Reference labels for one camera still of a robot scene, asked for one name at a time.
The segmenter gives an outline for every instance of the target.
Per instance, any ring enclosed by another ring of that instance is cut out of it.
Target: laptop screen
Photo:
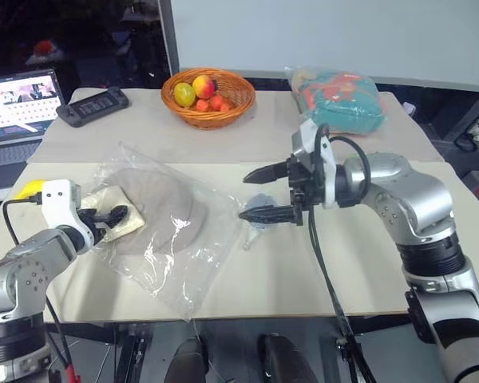
[[[60,104],[52,69],[0,77],[0,142],[42,136]]]

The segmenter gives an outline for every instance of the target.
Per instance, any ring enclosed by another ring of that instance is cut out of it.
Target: clear plastic bag
[[[305,119],[332,131],[366,134],[385,120],[376,84],[357,73],[324,68],[286,68],[287,79]]]
[[[123,144],[94,180],[86,187],[92,193],[120,186],[144,226],[93,251],[189,320],[238,238],[239,204]]]

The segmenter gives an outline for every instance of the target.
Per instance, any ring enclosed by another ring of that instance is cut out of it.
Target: white wall
[[[172,0],[182,69],[281,77],[287,65],[479,90],[479,0]]]

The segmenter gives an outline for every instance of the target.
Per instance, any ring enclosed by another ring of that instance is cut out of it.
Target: gray cap
[[[113,173],[105,183],[120,186],[146,222],[126,236],[130,241],[119,241],[118,246],[128,247],[126,252],[141,247],[143,251],[174,254],[199,234],[206,207],[193,198],[184,182],[158,171],[126,168]]]

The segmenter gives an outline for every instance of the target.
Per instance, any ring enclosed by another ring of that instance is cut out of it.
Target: wicker basket
[[[193,80],[206,74],[218,84],[217,93],[234,103],[234,108],[228,112],[199,112],[183,108],[174,101],[173,89],[180,82],[191,84]],[[173,112],[177,113],[191,126],[214,130],[232,124],[254,104],[254,87],[240,75],[221,69],[198,68],[185,70],[170,77],[161,89],[161,99]]]

